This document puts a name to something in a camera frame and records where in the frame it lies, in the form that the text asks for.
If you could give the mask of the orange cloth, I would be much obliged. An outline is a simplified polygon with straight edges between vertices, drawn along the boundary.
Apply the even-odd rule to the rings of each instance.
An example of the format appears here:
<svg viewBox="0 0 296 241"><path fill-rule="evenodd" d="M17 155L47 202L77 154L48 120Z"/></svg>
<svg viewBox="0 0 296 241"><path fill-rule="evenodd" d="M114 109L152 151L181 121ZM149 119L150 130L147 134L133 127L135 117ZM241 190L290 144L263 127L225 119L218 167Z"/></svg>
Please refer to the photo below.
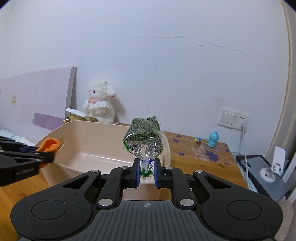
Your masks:
<svg viewBox="0 0 296 241"><path fill-rule="evenodd" d="M42 164L50 164L54 161L55 155L60 147L59 140L55 138L46 138L42 144L34 151Z"/></svg>

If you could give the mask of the green dried herb bag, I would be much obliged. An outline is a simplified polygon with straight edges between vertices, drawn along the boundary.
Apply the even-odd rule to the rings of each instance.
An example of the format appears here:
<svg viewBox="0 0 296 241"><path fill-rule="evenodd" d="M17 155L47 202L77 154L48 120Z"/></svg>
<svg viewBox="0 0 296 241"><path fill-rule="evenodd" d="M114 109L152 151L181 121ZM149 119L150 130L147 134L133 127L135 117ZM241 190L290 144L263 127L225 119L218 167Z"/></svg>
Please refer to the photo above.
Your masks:
<svg viewBox="0 0 296 241"><path fill-rule="evenodd" d="M125 149L140 159L140 176L154 174L154 159L165 149L164 134L157 116L134 118L123 138Z"/></svg>

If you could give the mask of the floral table mat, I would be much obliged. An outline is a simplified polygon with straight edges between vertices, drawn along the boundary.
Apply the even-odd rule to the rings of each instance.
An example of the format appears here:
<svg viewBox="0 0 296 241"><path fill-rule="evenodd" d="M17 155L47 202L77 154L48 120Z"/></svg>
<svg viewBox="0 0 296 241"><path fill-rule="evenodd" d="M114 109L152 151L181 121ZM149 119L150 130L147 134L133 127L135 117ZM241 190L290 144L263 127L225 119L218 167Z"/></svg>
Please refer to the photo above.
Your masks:
<svg viewBox="0 0 296 241"><path fill-rule="evenodd" d="M172 162L210 162L220 166L235 164L234 157L225 143L218 142L216 147L211 148L205 139L197 143L191 136L170 132L164 134L168 139Z"/></svg>

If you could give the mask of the beige plastic storage basket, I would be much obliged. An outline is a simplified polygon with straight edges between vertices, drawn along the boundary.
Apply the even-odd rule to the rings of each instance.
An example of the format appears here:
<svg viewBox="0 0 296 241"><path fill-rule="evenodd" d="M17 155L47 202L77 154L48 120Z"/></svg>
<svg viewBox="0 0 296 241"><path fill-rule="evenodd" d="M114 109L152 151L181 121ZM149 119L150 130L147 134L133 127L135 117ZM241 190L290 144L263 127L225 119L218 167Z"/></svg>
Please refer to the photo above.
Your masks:
<svg viewBox="0 0 296 241"><path fill-rule="evenodd" d="M50 186L90 170L108 174L121 166L132 166L134 157L122 144L128 126L90 121L71 121L44 136L55 138L60 147L53 163L42 168Z"/></svg>

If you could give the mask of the lilac bed headboard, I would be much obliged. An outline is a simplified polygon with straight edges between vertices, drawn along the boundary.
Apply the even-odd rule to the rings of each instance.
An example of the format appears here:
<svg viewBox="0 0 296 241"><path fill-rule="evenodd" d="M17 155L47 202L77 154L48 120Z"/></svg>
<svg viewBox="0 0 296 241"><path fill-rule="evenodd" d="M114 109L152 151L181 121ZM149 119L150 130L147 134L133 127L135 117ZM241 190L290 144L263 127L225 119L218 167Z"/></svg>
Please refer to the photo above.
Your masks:
<svg viewBox="0 0 296 241"><path fill-rule="evenodd" d="M1 80L1 128L37 143L61 126L76 68L45 69Z"/></svg>

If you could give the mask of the gold foil gift bag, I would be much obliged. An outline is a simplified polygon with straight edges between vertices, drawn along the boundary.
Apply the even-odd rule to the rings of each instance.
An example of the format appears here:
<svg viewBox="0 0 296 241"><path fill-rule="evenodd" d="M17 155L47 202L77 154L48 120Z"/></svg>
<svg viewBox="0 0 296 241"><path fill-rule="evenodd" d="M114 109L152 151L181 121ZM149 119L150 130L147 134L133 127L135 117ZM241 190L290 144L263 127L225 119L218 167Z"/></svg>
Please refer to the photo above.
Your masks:
<svg viewBox="0 0 296 241"><path fill-rule="evenodd" d="M91 122L98 122L96 118L90 117L86 115L85 113L72 109L72 108L67 108L66 112L69 113L69 116L64 118L63 123L68 123L71 121L91 121Z"/></svg>

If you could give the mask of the small mushroom figurine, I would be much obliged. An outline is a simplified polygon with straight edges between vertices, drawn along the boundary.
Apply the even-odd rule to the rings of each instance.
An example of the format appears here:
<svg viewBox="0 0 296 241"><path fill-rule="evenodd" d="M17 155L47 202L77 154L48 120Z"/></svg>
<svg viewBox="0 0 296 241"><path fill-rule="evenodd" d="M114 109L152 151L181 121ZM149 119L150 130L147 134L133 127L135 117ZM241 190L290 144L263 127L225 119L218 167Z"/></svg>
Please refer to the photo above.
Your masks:
<svg viewBox="0 0 296 241"><path fill-rule="evenodd" d="M198 138L195 138L195 142L197 143L197 144L201 144L201 138L200 137L198 137Z"/></svg>

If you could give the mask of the blue dinosaur figurine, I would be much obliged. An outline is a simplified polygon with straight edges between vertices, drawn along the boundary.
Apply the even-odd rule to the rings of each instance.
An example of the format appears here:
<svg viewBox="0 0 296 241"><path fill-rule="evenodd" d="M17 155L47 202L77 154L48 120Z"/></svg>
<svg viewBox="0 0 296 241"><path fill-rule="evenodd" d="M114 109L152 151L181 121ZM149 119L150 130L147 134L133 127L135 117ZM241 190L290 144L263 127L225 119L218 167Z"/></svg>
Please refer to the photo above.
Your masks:
<svg viewBox="0 0 296 241"><path fill-rule="evenodd" d="M207 145L210 148L216 147L219 140L219 134L217 131L212 132L207 138Z"/></svg>

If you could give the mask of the white plush lamb toy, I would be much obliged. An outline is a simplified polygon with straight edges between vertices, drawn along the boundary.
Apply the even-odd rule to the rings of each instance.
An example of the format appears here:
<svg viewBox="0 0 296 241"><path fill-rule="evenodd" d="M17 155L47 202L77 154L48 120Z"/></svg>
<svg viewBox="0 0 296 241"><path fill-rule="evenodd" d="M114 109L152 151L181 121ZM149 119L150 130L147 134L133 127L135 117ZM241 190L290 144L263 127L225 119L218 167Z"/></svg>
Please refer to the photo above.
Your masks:
<svg viewBox="0 0 296 241"><path fill-rule="evenodd" d="M117 96L107 81L91 80L88 84L87 97L83 105L84 113L97 119L99 123L113 123L115 110L111 100Z"/></svg>

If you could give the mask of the grey laptop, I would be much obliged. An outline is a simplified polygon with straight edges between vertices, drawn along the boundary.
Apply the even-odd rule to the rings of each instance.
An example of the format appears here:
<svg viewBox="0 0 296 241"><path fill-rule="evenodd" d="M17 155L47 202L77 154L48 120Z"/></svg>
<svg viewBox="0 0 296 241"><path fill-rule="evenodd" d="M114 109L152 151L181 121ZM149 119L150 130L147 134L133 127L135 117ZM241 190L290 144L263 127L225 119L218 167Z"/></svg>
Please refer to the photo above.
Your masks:
<svg viewBox="0 0 296 241"><path fill-rule="evenodd" d="M291 194L287 180L292 172L285 173L285 156L286 151L276 147L271 163L263 155L237 155L236 161L244 170L247 184L253 184L258 193L280 201Z"/></svg>

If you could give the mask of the white phone stand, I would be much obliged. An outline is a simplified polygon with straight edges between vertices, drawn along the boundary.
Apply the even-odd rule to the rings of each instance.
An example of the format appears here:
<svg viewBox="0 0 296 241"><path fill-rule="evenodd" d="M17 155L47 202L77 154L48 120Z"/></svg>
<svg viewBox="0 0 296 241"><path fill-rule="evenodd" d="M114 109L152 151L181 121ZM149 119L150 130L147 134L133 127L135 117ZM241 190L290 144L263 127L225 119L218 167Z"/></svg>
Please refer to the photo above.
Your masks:
<svg viewBox="0 0 296 241"><path fill-rule="evenodd" d="M276 174L278 174L281 177L285 169L285 155L285 149L280 148L278 146L275 147L271 167L262 168L260 170L260 175L264 179L264 181L269 183L275 182Z"/></svg>

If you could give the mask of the white wall switch socket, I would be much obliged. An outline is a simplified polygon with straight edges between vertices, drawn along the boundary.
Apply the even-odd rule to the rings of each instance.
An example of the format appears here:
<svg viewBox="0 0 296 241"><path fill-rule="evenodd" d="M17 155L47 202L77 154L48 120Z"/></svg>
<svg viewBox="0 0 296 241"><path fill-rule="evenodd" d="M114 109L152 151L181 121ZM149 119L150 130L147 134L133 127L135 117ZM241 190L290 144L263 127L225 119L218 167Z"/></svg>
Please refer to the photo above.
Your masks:
<svg viewBox="0 0 296 241"><path fill-rule="evenodd" d="M219 115L218 125L233 130L246 132L248 118L249 114L247 113L229 108L222 108Z"/></svg>

